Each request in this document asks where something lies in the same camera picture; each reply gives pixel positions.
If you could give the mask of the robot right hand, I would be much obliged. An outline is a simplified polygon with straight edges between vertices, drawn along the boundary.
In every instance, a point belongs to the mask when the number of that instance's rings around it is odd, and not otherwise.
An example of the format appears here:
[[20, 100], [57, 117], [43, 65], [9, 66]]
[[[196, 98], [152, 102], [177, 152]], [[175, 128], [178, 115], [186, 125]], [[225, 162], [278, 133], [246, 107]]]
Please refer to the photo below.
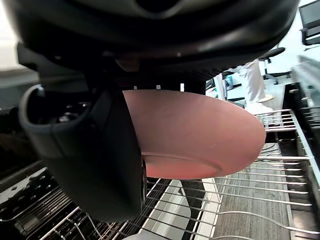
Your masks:
[[147, 178], [253, 163], [266, 132], [206, 81], [287, 34], [296, 0], [4, 0], [18, 62], [38, 73], [19, 122], [64, 192], [103, 222], [137, 217]]

